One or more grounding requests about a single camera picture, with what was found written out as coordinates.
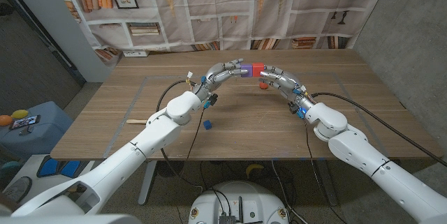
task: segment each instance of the blue cube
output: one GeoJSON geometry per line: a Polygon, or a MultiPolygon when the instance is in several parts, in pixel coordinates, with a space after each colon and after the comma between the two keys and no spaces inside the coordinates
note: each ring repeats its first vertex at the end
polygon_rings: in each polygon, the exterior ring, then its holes
{"type": "Polygon", "coordinates": [[[207,130],[211,129],[212,125],[211,125],[210,120],[207,120],[207,121],[203,122],[203,126],[204,126],[205,129],[207,129],[207,130]]]}

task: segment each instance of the phone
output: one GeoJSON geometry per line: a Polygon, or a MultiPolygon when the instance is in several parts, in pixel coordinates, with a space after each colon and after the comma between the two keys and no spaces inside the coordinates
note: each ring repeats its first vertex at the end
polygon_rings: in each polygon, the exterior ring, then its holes
{"type": "Polygon", "coordinates": [[[32,117],[27,117],[25,119],[19,119],[14,121],[14,123],[9,126],[10,130],[14,130],[17,128],[21,128],[21,127],[25,127],[25,126],[29,126],[32,124],[36,124],[41,120],[41,116],[37,115],[37,116],[32,116],[32,117]]]}

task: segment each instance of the orange ball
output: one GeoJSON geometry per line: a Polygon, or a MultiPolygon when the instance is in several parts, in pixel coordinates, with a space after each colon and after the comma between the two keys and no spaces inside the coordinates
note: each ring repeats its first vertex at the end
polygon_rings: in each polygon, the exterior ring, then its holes
{"type": "Polygon", "coordinates": [[[0,126],[7,126],[13,122],[13,118],[8,115],[0,116],[0,126]]]}
{"type": "Polygon", "coordinates": [[[263,82],[259,82],[259,87],[260,87],[261,89],[267,89],[267,88],[268,88],[268,84],[263,83],[263,82]]]}

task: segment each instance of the blue stool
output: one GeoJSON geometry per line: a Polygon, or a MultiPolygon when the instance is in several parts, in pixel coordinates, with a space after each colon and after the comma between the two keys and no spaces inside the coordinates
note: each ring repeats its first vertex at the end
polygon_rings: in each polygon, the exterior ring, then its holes
{"type": "Polygon", "coordinates": [[[34,154],[49,154],[68,130],[73,120],[54,102],[46,102],[28,109],[28,115],[40,115],[41,120],[33,124],[28,134],[27,127],[9,130],[8,126],[0,126],[0,145],[13,155],[28,159],[34,154]]]}

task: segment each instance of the wooden stick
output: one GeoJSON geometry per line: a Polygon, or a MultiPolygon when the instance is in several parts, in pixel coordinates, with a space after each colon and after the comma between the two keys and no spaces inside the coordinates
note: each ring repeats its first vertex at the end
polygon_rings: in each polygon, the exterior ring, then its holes
{"type": "Polygon", "coordinates": [[[127,119],[126,123],[128,124],[146,124],[146,119],[127,119]]]}

